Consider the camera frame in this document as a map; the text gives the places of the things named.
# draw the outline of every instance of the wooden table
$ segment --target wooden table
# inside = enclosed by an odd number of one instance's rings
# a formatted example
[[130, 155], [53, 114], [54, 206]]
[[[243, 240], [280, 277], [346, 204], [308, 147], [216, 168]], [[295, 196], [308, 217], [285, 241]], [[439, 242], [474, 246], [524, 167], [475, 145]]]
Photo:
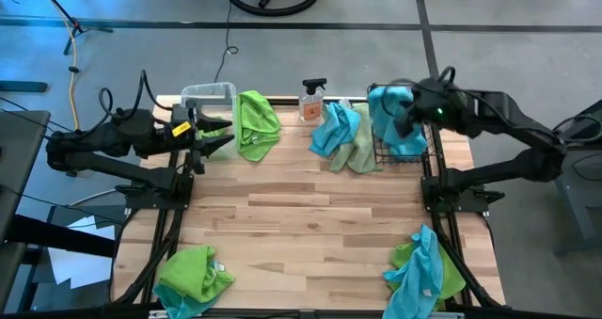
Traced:
[[[160, 96], [175, 104], [179, 96]], [[296, 106], [275, 106], [280, 141], [258, 164], [240, 157], [232, 141], [205, 162], [195, 177], [184, 213], [178, 249], [211, 245], [236, 278], [216, 308], [382, 310], [391, 291], [382, 273], [389, 254], [410, 241], [423, 210], [421, 164], [384, 167], [355, 174], [329, 171], [328, 160], [308, 150], [316, 122], [298, 118]], [[223, 115], [231, 120], [231, 114]], [[166, 111], [155, 108], [157, 118]], [[472, 167], [467, 140], [442, 132], [448, 167]], [[167, 166], [168, 155], [142, 161]], [[156, 210], [141, 210], [122, 236], [115, 264], [113, 298], [122, 295], [151, 252]], [[465, 261], [499, 302], [504, 303], [491, 238], [483, 220], [459, 214]]]

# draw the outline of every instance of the gray floor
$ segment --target gray floor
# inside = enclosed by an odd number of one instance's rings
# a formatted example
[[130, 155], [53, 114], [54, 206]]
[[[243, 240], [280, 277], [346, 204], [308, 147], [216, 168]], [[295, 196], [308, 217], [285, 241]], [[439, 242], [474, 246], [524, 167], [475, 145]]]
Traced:
[[[0, 0], [0, 18], [56, 16], [47, 0], [18, 1], [20, 5]], [[73, 15], [90, 19], [224, 22], [228, 12], [226, 0], [60, 1]], [[597, 14], [602, 0], [425, 1], [431, 24], [602, 24]], [[288, 2], [274, 0], [274, 6]], [[306, 12], [274, 20], [235, 8], [232, 20], [416, 24], [419, 16], [416, 0], [319, 0]], [[78, 41], [82, 73], [75, 91], [83, 127], [102, 115], [97, 103], [101, 87], [111, 88], [117, 105], [128, 106], [141, 69], [149, 73], [155, 94], [179, 94], [187, 85], [212, 82], [224, 37], [225, 31], [219, 29], [86, 33]], [[3, 97], [28, 108], [50, 110], [54, 121], [72, 126], [67, 98], [71, 57], [60, 54], [66, 38], [63, 28], [0, 26], [0, 77], [48, 82], [51, 88], [46, 93]], [[526, 114], [546, 126], [602, 98], [602, 34], [434, 33], [433, 40], [439, 69], [455, 66], [457, 84], [504, 90]], [[234, 29], [230, 44], [238, 46], [240, 53], [227, 56], [220, 78], [239, 90], [269, 95], [297, 94], [301, 80], [315, 76], [328, 79], [329, 94], [345, 96], [361, 96], [373, 82], [428, 76], [419, 31]], [[148, 99], [142, 104], [151, 106]], [[470, 145], [478, 166], [510, 159], [524, 148], [507, 136], [490, 135]], [[70, 202], [115, 183], [102, 174], [88, 179], [65, 177], [50, 170], [41, 155], [26, 193]], [[492, 206], [490, 219], [507, 303], [521, 310], [601, 316], [602, 252], [564, 258], [551, 253], [575, 231], [554, 186], [512, 181], [490, 187], [507, 195]], [[20, 212], [40, 218], [46, 217], [45, 210], [46, 206], [26, 199], [20, 207]], [[44, 309], [57, 307], [52, 301], [41, 303]]]

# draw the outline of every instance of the yellow tag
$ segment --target yellow tag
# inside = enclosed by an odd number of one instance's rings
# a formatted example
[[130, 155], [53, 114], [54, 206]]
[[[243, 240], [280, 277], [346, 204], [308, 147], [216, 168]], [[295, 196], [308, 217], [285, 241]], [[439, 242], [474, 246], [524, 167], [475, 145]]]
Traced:
[[171, 134], [173, 134], [173, 136], [179, 136], [182, 133], [190, 130], [192, 126], [190, 125], [190, 122], [185, 121], [183, 123], [180, 124], [180, 126], [176, 127], [175, 129], [171, 130]]

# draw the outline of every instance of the wire rack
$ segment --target wire rack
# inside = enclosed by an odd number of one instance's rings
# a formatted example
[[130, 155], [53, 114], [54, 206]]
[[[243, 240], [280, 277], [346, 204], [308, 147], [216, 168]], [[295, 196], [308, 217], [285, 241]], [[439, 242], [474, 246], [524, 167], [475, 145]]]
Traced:
[[[400, 85], [380, 85], [380, 84], [372, 84], [368, 87], [367, 93], [370, 93], [371, 90], [377, 87], [399, 87]], [[374, 159], [376, 164], [389, 164], [389, 165], [399, 165], [399, 164], [415, 164], [421, 163], [423, 159], [428, 159], [428, 157], [436, 156], [435, 144], [433, 141], [433, 136], [430, 130], [431, 126], [421, 126], [421, 132], [424, 138], [426, 139], [426, 149], [421, 154], [408, 154], [408, 155], [398, 155], [392, 154], [390, 152], [390, 147], [387, 145], [381, 138], [374, 135], [372, 130], [372, 143], [374, 145]]]

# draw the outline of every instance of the spray bottle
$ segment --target spray bottle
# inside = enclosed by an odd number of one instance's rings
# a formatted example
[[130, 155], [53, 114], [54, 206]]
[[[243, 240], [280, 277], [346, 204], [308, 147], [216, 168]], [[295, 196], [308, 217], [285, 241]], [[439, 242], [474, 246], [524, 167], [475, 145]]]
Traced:
[[323, 90], [325, 90], [325, 84], [325, 78], [306, 79], [303, 81], [303, 86], [306, 87], [306, 90], [299, 96], [299, 115], [301, 116], [301, 120], [315, 120], [322, 116], [322, 99], [324, 97]]

